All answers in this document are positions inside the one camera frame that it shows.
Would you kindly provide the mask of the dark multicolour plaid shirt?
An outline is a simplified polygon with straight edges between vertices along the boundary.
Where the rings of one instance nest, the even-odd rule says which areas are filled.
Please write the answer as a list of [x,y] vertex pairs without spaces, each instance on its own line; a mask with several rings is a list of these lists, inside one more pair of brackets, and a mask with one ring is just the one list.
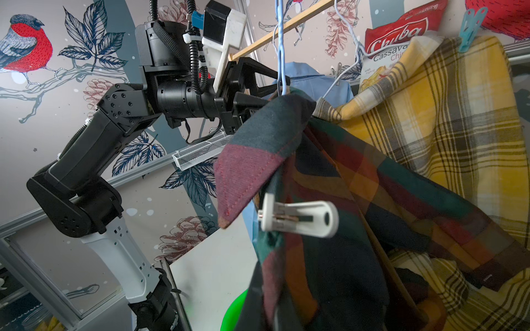
[[481,209],[302,93],[242,106],[215,163],[220,227],[258,215],[236,330],[529,329],[529,250]]

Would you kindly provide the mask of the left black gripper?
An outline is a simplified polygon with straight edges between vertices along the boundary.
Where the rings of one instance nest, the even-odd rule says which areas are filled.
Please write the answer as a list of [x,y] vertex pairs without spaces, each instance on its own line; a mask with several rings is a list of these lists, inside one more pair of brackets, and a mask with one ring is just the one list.
[[226,66],[214,102],[222,128],[228,135],[235,134],[252,114],[268,103],[266,96],[278,91],[274,84],[259,87],[257,74],[280,81],[277,71],[250,57],[242,57]]

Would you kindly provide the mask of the white blue wire hanger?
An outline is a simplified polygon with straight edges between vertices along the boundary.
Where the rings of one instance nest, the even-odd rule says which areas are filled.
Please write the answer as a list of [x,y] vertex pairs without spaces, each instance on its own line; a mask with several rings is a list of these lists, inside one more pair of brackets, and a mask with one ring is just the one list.
[[277,55],[277,91],[279,95],[288,93],[287,75],[285,73],[284,49],[284,1],[275,0],[275,17],[277,25],[273,30],[272,44]]

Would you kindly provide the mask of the green plastic mesh basket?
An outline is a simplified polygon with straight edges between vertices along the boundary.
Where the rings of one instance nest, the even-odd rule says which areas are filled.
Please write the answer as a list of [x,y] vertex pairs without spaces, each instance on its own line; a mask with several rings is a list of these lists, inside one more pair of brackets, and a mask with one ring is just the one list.
[[220,331],[234,331],[240,318],[248,290],[240,294],[228,307],[220,326]]

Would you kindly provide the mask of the white clothespin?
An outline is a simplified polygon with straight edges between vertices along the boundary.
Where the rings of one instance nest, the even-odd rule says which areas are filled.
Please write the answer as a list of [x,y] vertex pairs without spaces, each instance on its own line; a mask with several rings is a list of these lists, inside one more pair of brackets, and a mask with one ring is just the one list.
[[331,238],[339,227],[338,209],[330,201],[283,204],[266,193],[258,221],[264,232],[293,233],[310,237]]

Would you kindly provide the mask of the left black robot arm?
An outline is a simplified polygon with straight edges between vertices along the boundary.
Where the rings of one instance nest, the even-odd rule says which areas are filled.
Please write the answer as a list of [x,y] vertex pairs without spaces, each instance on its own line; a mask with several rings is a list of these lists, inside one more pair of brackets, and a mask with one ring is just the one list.
[[241,46],[246,15],[216,1],[204,12],[188,3],[185,24],[163,22],[157,4],[151,20],[136,28],[140,84],[116,84],[97,105],[52,164],[27,182],[27,189],[64,235],[79,238],[119,281],[138,330],[188,330],[179,290],[169,269],[156,268],[124,222],[120,194],[102,178],[119,154],[159,117],[171,128],[189,119],[218,120],[226,135],[265,105],[273,86],[256,77],[277,72],[248,57],[229,59]]

